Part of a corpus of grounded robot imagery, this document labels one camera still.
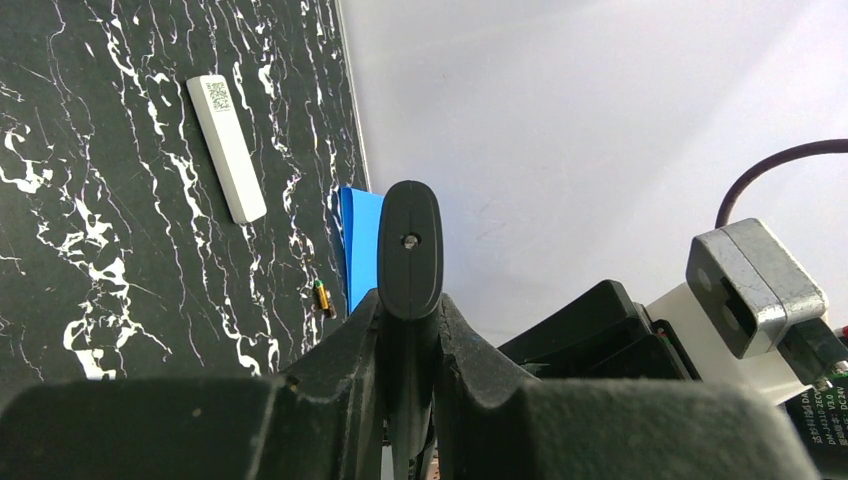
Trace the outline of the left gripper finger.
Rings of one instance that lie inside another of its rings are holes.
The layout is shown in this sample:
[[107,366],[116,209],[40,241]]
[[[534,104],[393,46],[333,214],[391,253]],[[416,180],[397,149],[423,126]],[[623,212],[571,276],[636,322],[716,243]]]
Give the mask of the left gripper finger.
[[30,387],[1,414],[5,479],[376,479],[378,296],[283,372]]

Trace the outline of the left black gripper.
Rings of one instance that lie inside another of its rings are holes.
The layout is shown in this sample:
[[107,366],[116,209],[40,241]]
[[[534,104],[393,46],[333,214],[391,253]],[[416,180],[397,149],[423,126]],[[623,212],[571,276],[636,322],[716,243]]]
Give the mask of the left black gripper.
[[[499,350],[442,297],[433,416],[446,479],[818,477],[758,392],[677,381],[701,375],[673,326],[616,280]],[[612,380],[541,380],[568,378]]]

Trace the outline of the black remote control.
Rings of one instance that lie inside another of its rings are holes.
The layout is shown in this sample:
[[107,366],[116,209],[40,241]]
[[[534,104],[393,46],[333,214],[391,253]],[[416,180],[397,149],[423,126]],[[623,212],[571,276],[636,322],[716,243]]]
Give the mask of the black remote control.
[[393,185],[382,205],[378,235],[380,366],[393,477],[418,479],[426,473],[436,310],[443,277],[438,201],[425,184]]

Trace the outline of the white remote control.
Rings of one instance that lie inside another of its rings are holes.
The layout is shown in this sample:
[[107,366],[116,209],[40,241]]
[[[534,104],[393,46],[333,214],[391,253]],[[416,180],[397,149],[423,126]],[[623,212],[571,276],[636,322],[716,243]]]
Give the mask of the white remote control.
[[249,224],[267,214],[228,83],[222,75],[201,75],[186,82],[231,217]]

